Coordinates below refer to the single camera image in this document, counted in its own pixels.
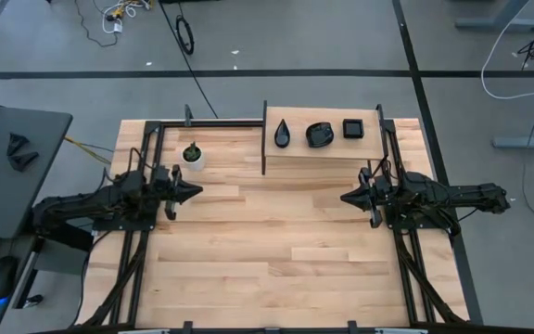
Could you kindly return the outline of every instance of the black teardrop object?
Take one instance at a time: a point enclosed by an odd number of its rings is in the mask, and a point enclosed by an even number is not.
[[[286,121],[283,119],[275,130],[275,144],[279,148],[286,148],[289,144],[289,129],[287,128]]]

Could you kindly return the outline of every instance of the gray desk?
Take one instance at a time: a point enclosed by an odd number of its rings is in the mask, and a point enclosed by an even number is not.
[[[19,259],[16,287],[37,238],[22,234],[26,217],[45,180],[71,123],[71,115],[27,109],[0,108],[0,257],[11,254]],[[7,161],[9,133],[24,135],[30,144],[17,154],[37,151],[39,157],[24,173]],[[0,322],[6,305],[0,305]]]

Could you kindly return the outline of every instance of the white pot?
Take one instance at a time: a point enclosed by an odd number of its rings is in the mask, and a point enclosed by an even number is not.
[[[205,154],[203,154],[203,150],[201,150],[201,156],[199,156],[199,159],[193,162],[186,161],[184,159],[184,150],[181,151],[181,160],[184,163],[184,166],[188,168],[189,171],[199,172],[205,167]]]

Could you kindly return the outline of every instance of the gray floor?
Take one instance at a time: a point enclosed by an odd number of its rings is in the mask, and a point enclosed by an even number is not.
[[[114,3],[98,0],[99,5]],[[100,31],[92,3],[78,0],[85,24]],[[420,70],[479,70],[497,33],[460,32],[457,16],[491,15],[503,4],[449,0],[402,1]],[[167,6],[171,17],[176,6]],[[407,70],[389,1],[222,0],[185,4],[196,39],[196,70],[368,69]],[[534,18],[531,1],[524,18]],[[506,35],[489,64],[518,70],[512,52],[531,34]],[[0,19],[0,71],[185,70],[159,8],[126,19],[115,47],[87,41],[73,1],[11,0]],[[368,108],[377,103],[388,117],[420,117],[409,78],[204,78],[200,83],[224,118],[260,117],[263,99],[272,105]],[[479,79],[424,79],[447,172],[453,184],[495,182],[509,192],[504,215],[476,214],[463,223],[481,312],[486,324],[534,328],[534,216],[521,194],[520,151],[491,147],[494,135],[527,135],[534,96],[495,100]],[[534,79],[491,79],[489,89],[513,95],[534,90]],[[0,104],[66,111],[70,135],[113,148],[121,119],[175,118],[189,104],[196,117],[210,117],[194,82],[184,79],[0,80]],[[91,190],[102,166],[63,145],[40,197]],[[534,153],[528,156],[527,190],[534,205]],[[75,315],[79,278],[38,276],[38,307],[8,312],[1,333],[66,327]]]

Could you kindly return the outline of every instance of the computer mouse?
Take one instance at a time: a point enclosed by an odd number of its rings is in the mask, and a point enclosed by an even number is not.
[[[18,270],[18,260],[13,256],[0,258],[0,299],[3,299],[13,292],[14,278]]]
[[[309,148],[322,148],[333,141],[333,128],[330,122],[318,122],[306,129]]]

